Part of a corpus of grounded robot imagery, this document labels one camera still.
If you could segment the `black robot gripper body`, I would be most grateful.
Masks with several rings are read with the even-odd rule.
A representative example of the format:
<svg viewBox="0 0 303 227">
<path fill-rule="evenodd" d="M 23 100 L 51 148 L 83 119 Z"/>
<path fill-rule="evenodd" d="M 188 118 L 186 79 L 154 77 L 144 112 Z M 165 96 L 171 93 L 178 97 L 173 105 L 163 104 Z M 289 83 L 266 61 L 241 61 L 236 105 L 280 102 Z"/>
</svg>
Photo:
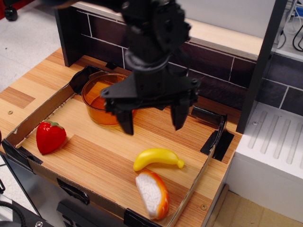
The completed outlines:
<svg viewBox="0 0 303 227">
<path fill-rule="evenodd" d="M 198 99 L 200 81 L 167 68 L 157 71 L 134 70 L 130 76 L 100 92 L 106 110 L 113 114 L 141 108 L 193 104 Z"/>
</svg>

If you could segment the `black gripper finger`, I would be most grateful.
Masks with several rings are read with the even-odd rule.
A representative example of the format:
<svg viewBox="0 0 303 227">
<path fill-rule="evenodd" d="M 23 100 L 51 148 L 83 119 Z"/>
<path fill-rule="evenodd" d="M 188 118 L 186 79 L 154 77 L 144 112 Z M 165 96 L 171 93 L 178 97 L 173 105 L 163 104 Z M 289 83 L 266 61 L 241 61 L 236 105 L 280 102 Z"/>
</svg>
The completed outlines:
<svg viewBox="0 0 303 227">
<path fill-rule="evenodd" d="M 176 131 L 183 127 L 191 106 L 190 100 L 177 100 L 171 105 L 171 118 Z"/>
<path fill-rule="evenodd" d="M 122 110 L 116 114 L 116 118 L 119 122 L 124 133 L 128 135 L 134 134 L 134 126 L 133 126 L 133 113 L 132 111 Z"/>
</svg>

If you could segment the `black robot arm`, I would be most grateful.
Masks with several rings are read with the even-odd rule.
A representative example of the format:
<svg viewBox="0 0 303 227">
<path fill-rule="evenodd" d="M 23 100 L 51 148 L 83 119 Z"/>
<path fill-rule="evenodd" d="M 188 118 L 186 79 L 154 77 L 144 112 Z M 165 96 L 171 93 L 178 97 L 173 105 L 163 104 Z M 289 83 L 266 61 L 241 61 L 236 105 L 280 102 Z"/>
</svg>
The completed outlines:
<svg viewBox="0 0 303 227">
<path fill-rule="evenodd" d="M 183 127 L 190 107 L 198 100 L 199 81 L 187 71 L 173 72 L 169 58 L 188 41 L 190 25 L 174 0 L 94 0 L 93 5 L 122 15 L 123 23 L 96 25 L 105 41 L 89 35 L 88 22 L 73 0 L 46 0 L 55 9 L 59 37 L 67 65 L 83 55 L 127 67 L 131 74 L 101 91 L 106 111 L 115 115 L 127 134 L 133 134 L 133 110 L 171 109 L 175 129 Z"/>
</svg>

